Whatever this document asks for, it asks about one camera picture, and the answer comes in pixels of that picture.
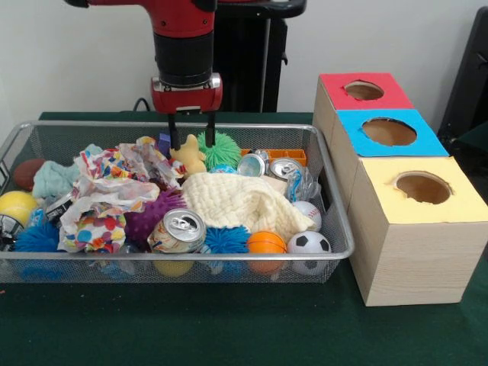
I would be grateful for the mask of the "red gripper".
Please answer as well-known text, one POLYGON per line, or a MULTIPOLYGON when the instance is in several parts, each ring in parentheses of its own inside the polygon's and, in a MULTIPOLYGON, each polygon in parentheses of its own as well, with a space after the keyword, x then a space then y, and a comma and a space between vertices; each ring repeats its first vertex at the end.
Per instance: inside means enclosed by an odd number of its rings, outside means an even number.
MULTIPOLYGON (((223 100, 223 81, 219 73, 212 73, 203 85, 179 88, 162 83, 158 77, 151 80, 151 95, 157 112, 168 115, 171 148, 180 150, 180 137, 176 127, 175 114, 178 112, 217 111, 223 100)), ((207 114, 205 145, 211 148, 215 144, 215 113, 207 114)))

